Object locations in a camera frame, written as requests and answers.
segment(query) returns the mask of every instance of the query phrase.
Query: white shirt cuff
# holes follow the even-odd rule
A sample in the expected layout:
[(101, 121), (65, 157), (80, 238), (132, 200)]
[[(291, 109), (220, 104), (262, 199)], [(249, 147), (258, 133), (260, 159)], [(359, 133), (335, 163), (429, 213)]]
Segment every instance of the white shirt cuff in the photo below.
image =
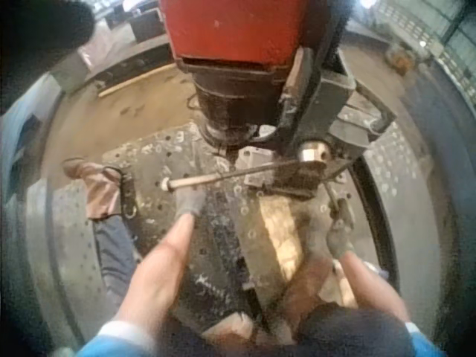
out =
[(419, 328), (413, 322), (405, 322), (408, 333), (419, 332)]
[(140, 327), (125, 321), (110, 321), (101, 327), (98, 336), (111, 336), (119, 338), (130, 344), (140, 347), (147, 353), (155, 355), (156, 343), (147, 332)]

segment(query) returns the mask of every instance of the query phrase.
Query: blue sleeve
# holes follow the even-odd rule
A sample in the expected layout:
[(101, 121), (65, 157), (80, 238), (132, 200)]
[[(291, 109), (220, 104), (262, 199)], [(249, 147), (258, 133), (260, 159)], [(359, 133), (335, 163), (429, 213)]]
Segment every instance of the blue sleeve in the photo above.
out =
[(150, 357), (151, 355), (139, 346), (130, 344), (120, 338), (111, 336), (96, 336), (85, 345), (77, 354), (78, 357), (99, 357), (99, 356), (131, 356)]
[(410, 334), (416, 357), (443, 357), (446, 354), (432, 344), (421, 332)]

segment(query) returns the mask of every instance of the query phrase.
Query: factory floor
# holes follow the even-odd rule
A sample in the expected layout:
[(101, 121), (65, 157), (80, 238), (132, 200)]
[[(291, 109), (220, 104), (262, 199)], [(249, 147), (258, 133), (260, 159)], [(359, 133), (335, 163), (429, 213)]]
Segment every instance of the factory floor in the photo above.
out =
[[(397, 114), (427, 179), (440, 236), (452, 237), (452, 225), (443, 224), (451, 217), (451, 205), (439, 169), (401, 100), (417, 71), (400, 77), (385, 63), (381, 49), (361, 43), (344, 41), (342, 49), (354, 76)], [(49, 176), (55, 188), (61, 187), (68, 183), (60, 166), (64, 159), (82, 156), (100, 161), (105, 152), (127, 141), (188, 123), (191, 112), (185, 103), (194, 91), (190, 75), (171, 68), (103, 98), (97, 97), (93, 85), (65, 97), (51, 126), (42, 175)]]

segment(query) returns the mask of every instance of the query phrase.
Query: forearm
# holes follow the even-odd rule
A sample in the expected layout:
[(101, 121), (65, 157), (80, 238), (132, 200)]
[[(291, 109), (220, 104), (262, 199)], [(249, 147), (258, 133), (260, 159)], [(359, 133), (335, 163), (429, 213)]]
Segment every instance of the forearm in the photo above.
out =
[(343, 254), (339, 262), (360, 307), (377, 309), (392, 314), (403, 322), (410, 322), (405, 303), (395, 289), (369, 270), (353, 251)]
[(159, 333), (179, 292), (194, 224), (194, 215), (180, 216), (146, 256), (132, 277), (115, 320), (130, 322), (151, 336)]
[(195, 216), (191, 213), (181, 215), (156, 247), (171, 249), (181, 262), (182, 272), (187, 262), (195, 219)]

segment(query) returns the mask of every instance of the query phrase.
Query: brown shoe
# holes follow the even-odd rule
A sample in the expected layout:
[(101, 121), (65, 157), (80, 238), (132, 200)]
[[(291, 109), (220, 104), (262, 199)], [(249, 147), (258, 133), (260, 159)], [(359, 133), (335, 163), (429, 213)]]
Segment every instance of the brown shoe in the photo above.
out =
[(82, 179), (87, 189), (86, 215), (102, 219), (120, 214), (120, 180), (122, 174), (115, 167), (88, 162), (83, 158), (64, 160), (62, 168), (70, 179)]

